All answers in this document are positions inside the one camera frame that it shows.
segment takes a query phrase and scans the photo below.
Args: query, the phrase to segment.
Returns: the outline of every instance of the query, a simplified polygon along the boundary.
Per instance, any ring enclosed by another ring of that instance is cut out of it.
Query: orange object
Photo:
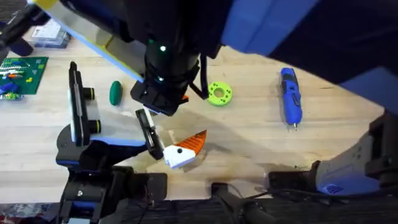
[[[175,146],[184,147],[185,149],[191,149],[195,151],[197,155],[202,147],[205,145],[207,130],[204,130],[194,136],[187,138],[186,140],[175,144]]]
[[[9,74],[7,75],[8,78],[22,78],[22,75],[19,74]]]

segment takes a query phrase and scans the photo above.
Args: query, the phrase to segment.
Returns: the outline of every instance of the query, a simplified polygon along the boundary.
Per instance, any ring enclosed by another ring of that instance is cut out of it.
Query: wire
[[[135,202],[135,201],[133,201],[133,200],[131,200],[131,202],[132,202],[135,206],[139,207],[141,210],[146,209],[146,208],[142,207],[140,204],[138,204],[137,202]],[[158,208],[160,208],[160,207],[162,207],[162,206],[157,206],[157,207],[153,207],[153,208],[148,208],[147,210],[148,210],[148,212],[167,212],[167,211],[168,211],[167,208],[165,208],[165,209],[158,209]]]
[[[148,202],[146,208],[142,211],[141,216],[139,217],[139,220],[138,220],[137,224],[141,224],[141,221],[144,218],[145,214],[147,213],[148,209],[149,209],[149,202]]]
[[[231,187],[232,189],[234,189],[234,191],[239,195],[239,197],[244,198],[243,195],[241,194],[241,192],[238,190],[238,188],[236,188],[232,184],[228,184],[228,187]]]
[[[377,190],[370,193],[365,194],[353,194],[353,195],[328,195],[323,193],[316,192],[307,192],[304,190],[296,190],[296,189],[269,189],[267,192],[263,192],[257,195],[253,195],[250,197],[246,197],[247,199],[258,198],[267,194],[279,194],[279,193],[288,193],[288,194],[296,194],[307,197],[315,197],[315,198],[324,198],[324,199],[362,199],[362,198],[370,198],[370,197],[382,197],[389,194],[396,194],[398,192],[398,186],[387,187],[385,189]]]
[[[207,99],[209,97],[209,89],[207,84],[207,56],[200,54],[200,85],[202,98]]]
[[[224,202],[222,198],[219,196],[215,195],[214,198],[221,204],[221,207],[223,208],[224,213],[228,216],[229,222],[231,224],[238,224],[235,215],[228,209],[227,204]]]
[[[267,192],[263,192],[263,193],[259,193],[259,194],[256,194],[256,195],[245,197],[245,199],[255,199],[255,198],[258,198],[258,197],[261,197],[261,196],[264,196],[264,195],[268,195],[268,194],[270,194],[270,192],[267,191]]]

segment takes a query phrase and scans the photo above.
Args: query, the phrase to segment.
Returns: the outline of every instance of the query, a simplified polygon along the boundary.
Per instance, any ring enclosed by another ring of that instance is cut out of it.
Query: green circuit board
[[[19,86],[19,94],[34,95],[42,79],[48,57],[6,58],[0,65],[0,73],[9,70],[22,72],[22,78],[5,78],[0,75],[0,85],[14,82]]]

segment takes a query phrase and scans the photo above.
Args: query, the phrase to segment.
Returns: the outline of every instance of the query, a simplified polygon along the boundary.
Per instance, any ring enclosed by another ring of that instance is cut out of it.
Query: green gear
[[[220,91],[221,96],[216,96],[215,92]],[[225,106],[232,99],[232,89],[227,83],[213,82],[209,86],[209,98],[208,101],[215,106]]]

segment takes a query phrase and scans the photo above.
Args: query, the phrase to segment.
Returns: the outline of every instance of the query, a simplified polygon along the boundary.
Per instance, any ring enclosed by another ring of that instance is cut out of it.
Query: wooden table
[[[37,94],[20,102],[0,102],[0,203],[60,199],[68,172],[55,163],[55,143],[69,122],[66,91],[71,60],[78,64],[84,86],[95,88],[98,104],[109,115],[134,119],[134,111],[141,108],[129,96],[134,80],[79,41],[72,39],[66,50],[36,49],[35,55],[50,57]],[[348,149],[382,114],[381,107],[297,69],[303,120],[297,131],[288,129],[280,101],[279,72],[284,66],[224,47],[216,60],[208,62],[208,79],[230,84],[231,103],[215,107],[189,90],[190,102],[173,117],[155,119],[166,144],[207,129],[197,159],[172,170],[145,152],[121,164],[137,172],[167,173],[168,199],[208,198],[215,181],[251,195],[263,190],[269,171],[307,169],[317,159]],[[114,80],[124,87],[120,107],[109,103]],[[114,128],[131,129],[123,124]]]

